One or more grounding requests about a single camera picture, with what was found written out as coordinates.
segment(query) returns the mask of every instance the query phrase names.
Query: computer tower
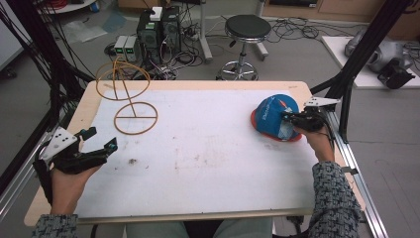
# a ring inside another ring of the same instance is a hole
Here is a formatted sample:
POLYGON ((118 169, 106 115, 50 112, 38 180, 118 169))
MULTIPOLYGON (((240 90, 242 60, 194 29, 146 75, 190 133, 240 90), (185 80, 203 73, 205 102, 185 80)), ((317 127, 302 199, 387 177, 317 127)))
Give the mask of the computer tower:
POLYGON ((181 52, 181 29, 179 23, 179 7, 163 8, 161 16, 163 38, 166 41, 166 52, 174 54, 181 52))
POLYGON ((142 13, 137 27, 137 37, 141 45, 145 66, 151 65, 149 60, 152 60, 154 64, 160 64, 160 54, 163 54, 164 51, 162 49, 162 52, 160 52, 162 44, 161 22, 151 21, 151 14, 148 12, 142 13))

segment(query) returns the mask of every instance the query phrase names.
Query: human hand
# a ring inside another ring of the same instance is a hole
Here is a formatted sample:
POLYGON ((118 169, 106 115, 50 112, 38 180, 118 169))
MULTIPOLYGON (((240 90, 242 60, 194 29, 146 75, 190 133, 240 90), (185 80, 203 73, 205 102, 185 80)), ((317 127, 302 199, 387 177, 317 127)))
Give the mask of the human hand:
POLYGON ((331 148, 330 138, 325 126, 317 132, 308 132, 298 127, 294 127, 294 130, 306 136, 306 139, 311 148, 315 151, 315 156, 318 158, 319 162, 335 161, 334 152, 331 148))
POLYGON ((52 210, 50 214, 72 214, 89 178, 99 170, 95 167, 77 175, 52 170, 52 210))

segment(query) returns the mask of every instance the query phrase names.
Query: blue cap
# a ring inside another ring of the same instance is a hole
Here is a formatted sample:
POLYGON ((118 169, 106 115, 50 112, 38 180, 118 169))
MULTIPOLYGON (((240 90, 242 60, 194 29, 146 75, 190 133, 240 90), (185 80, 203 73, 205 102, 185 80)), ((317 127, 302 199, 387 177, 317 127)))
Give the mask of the blue cap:
POLYGON ((297 141, 302 135, 293 130, 293 124, 281 119, 281 112, 299 112, 296 101, 290 96, 276 94, 265 99, 251 114, 257 131, 278 141, 297 141))

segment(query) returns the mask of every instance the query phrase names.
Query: mark on tabletop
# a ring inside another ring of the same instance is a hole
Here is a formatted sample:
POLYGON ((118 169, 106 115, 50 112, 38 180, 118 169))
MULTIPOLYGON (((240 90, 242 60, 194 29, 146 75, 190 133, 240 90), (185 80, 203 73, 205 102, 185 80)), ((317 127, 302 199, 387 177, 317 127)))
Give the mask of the mark on tabletop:
POLYGON ((130 160, 129 160, 129 164, 130 164, 130 165, 132 165, 132 166, 133 166, 136 162, 137 162, 137 160, 136 160, 136 159, 130 159, 130 160))

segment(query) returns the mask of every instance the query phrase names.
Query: robotic hand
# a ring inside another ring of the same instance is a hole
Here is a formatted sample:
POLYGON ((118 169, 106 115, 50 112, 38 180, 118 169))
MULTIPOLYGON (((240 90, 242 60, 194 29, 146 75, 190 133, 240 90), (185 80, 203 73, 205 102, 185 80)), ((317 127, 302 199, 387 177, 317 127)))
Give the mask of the robotic hand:
POLYGON ((117 139, 114 138, 105 144, 103 149, 89 153, 79 152, 81 139, 86 141, 95 134, 95 127, 91 127, 87 131, 81 130, 74 136, 58 127, 52 136, 52 139, 44 143, 37 150, 33 166, 38 174, 44 194, 50 204, 53 204, 51 164, 53 164, 54 168, 65 174, 76 175, 107 163, 107 158, 117 151, 117 139), (47 166, 46 160, 48 159, 51 160, 47 166))
POLYGON ((335 137, 333 130, 324 114, 321 112, 321 107, 336 104, 338 102, 340 102, 338 99, 312 97, 309 101, 305 102, 305 108, 302 112, 294 113, 283 111, 281 112, 281 119, 308 132, 318 132, 325 126, 328 131, 331 147, 334 150, 335 137))

